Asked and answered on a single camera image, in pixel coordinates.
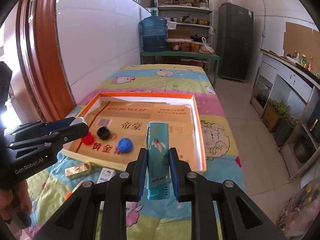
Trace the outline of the person's left hand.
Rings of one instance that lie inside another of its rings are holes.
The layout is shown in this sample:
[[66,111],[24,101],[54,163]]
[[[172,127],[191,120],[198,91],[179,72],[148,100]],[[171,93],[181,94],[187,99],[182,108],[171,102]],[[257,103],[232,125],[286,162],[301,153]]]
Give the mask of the person's left hand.
[[12,219],[12,213],[23,213],[30,216],[32,202],[28,192],[28,183],[23,180],[12,189],[1,189],[1,218],[4,221]]

